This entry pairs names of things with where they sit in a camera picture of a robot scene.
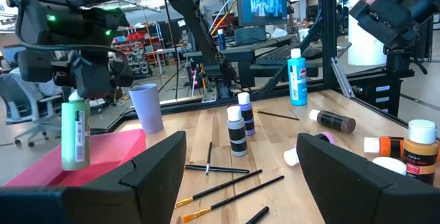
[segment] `computer monitor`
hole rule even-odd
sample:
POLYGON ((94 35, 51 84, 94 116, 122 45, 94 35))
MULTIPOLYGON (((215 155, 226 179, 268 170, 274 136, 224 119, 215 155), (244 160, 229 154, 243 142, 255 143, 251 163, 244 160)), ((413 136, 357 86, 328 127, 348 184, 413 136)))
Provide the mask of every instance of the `computer monitor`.
POLYGON ((270 25, 287 22, 287 0, 237 0, 239 25, 270 25))
POLYGON ((3 48, 2 54, 9 65, 17 65, 17 61, 15 60, 15 54, 17 52, 22 52, 25 49, 26 48, 24 48, 24 46, 22 45, 9 45, 3 48))

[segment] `purple paint bottle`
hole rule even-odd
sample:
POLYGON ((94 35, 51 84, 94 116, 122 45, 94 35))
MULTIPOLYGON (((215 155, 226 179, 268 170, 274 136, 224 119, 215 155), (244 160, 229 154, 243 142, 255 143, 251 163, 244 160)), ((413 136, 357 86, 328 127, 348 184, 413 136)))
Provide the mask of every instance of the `purple paint bottle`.
POLYGON ((250 103, 250 95, 248 93, 239 93, 239 105, 241 108, 241 116, 245 120, 246 135, 255 134, 254 111, 250 103))

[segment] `blue paint bottle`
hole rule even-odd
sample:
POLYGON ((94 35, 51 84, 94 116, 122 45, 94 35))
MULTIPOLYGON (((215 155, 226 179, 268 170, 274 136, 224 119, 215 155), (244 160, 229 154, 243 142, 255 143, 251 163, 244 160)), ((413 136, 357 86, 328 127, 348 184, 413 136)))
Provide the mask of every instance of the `blue paint bottle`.
POLYGON ((305 58, 301 57, 301 49, 293 49, 287 61, 289 71, 290 103, 294 106, 307 104, 307 74, 305 58))
POLYGON ((218 38, 219 38, 219 48, 221 50, 226 49, 226 38, 225 38, 225 34, 223 33, 222 29, 218 30, 218 38))

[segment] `orange paintbrush ferrule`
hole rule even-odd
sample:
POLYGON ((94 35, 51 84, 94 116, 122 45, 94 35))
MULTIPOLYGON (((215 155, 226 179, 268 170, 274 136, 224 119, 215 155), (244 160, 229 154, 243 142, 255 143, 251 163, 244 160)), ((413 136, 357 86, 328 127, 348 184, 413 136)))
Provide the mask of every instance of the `orange paintbrush ferrule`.
POLYGON ((178 202, 176 202, 176 204, 175 204, 175 208, 181 207, 181 206, 183 206, 183 205, 185 205, 185 204, 188 204, 188 203, 190 203, 190 202, 192 202, 192 201, 194 201, 194 198, 193 198, 193 197, 188 197, 187 199, 184 199, 184 200, 178 201, 178 202))
POLYGON ((199 216, 202 216, 202 215, 204 215, 204 214, 210 212, 211 210, 212 210, 212 208, 209 207, 209 208, 206 208, 206 209, 202 209, 202 210, 200 210, 200 211, 197 211, 197 212, 195 212, 195 213, 189 214, 189 215, 183 217, 183 221, 184 221, 184 223, 188 223, 188 222, 194 220, 195 218, 197 218, 197 217, 199 217, 199 216))

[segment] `wooden tabletop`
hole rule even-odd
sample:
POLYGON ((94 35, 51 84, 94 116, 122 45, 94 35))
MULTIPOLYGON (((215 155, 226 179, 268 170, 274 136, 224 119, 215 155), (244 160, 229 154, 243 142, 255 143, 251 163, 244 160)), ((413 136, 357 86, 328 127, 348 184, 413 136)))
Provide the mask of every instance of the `wooden tabletop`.
MULTIPOLYGON (((406 136, 407 134, 406 128, 331 90, 310 93, 309 103, 303 107, 293 107, 289 103, 288 97, 253 102, 253 107, 254 110, 298 117, 300 121, 254 114, 256 134, 247 137, 249 153, 244 157, 231 156, 230 140, 226 126, 227 107, 165 115, 163 118, 165 129, 159 133, 147 135, 146 143, 149 147, 176 131, 186 131, 187 164, 206 164, 208 145, 213 142, 211 166, 245 168, 251 171, 263 170, 263 173, 259 176, 246 179, 234 186, 176 209, 171 223, 176 223, 179 216, 185 216, 202 208, 207 208, 280 175, 285 175, 282 181, 247 195, 218 210, 213 210, 190 223, 243 224, 266 205, 270 207, 270 211, 261 221, 262 224, 324 223, 303 177, 301 167, 299 165, 289 167, 283 159, 283 153, 295 146, 299 133, 316 134, 328 131, 327 128, 309 119, 309 112, 312 109, 326 110, 353 117, 357 122, 353 134, 347 135, 338 131, 331 132, 335 135, 338 146, 368 159, 376 156, 364 154, 364 137, 406 136)), ((119 128, 119 131, 135 128, 141 128, 138 120, 125 122, 119 128)), ((207 177, 204 171, 186 170, 177 200, 191 197, 198 192, 240 176, 242 175, 210 172, 207 177)), ((436 185, 440 186, 438 176, 436 177, 436 185)))

